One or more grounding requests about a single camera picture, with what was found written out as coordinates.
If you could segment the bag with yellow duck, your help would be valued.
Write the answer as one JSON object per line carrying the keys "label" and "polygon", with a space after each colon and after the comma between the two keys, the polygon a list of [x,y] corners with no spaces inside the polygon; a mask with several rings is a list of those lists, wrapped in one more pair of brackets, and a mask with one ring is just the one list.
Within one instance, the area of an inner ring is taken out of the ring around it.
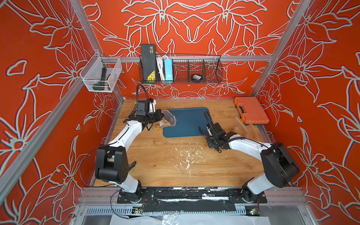
{"label": "bag with yellow duck", "polygon": [[160,128],[174,127],[177,123],[176,117],[168,110],[164,110],[162,113],[163,113],[163,118],[159,122]]}

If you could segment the clear bag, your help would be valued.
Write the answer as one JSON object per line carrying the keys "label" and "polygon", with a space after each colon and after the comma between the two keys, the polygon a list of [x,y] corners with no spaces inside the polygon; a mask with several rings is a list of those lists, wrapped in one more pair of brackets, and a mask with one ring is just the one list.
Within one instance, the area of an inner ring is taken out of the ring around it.
{"label": "clear bag", "polygon": [[249,139],[257,139],[258,133],[257,133],[257,127],[253,124],[245,124],[242,119],[239,117],[235,117],[236,124],[235,124],[235,132],[240,134],[241,136]]}

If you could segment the dark blue tray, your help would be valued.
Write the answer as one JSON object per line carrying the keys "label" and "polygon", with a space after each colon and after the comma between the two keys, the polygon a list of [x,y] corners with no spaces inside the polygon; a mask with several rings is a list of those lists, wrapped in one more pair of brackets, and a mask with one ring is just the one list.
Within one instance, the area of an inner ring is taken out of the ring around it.
{"label": "dark blue tray", "polygon": [[208,121],[205,118],[204,112],[209,112],[208,108],[179,108],[168,109],[168,111],[175,116],[177,122],[175,126],[163,129],[164,137],[195,137],[202,136],[201,131],[206,132]]}

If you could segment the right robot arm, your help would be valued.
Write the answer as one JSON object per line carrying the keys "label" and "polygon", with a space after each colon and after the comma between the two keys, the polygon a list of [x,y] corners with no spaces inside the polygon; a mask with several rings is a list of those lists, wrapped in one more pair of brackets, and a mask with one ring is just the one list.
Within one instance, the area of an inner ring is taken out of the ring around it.
{"label": "right robot arm", "polygon": [[263,165],[264,172],[241,187],[240,198],[252,203],[265,190],[283,188],[292,183],[300,168],[280,142],[265,143],[243,137],[235,132],[226,133],[218,123],[214,123],[208,111],[203,112],[207,121],[206,129],[199,127],[210,149],[221,153],[222,150],[235,150],[250,155]]}

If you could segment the black metal tongs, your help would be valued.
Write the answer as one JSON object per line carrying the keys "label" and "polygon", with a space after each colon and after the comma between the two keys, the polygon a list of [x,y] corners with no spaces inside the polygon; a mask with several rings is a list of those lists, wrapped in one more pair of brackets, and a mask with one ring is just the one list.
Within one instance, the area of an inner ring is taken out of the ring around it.
{"label": "black metal tongs", "polygon": [[205,138],[208,137],[206,132],[201,127],[198,127],[198,129],[199,129],[199,132],[201,133],[202,136],[204,136]]}

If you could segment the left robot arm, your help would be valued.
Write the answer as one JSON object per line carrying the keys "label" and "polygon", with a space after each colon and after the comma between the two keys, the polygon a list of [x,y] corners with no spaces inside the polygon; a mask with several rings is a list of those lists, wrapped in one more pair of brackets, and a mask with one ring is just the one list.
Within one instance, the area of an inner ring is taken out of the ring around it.
{"label": "left robot arm", "polygon": [[139,202],[143,195],[141,182],[129,174],[127,151],[144,129],[151,130],[163,117],[162,111],[156,109],[156,100],[149,97],[142,84],[138,84],[133,111],[123,121],[125,128],[107,145],[96,150],[96,179],[118,186],[132,203]]}

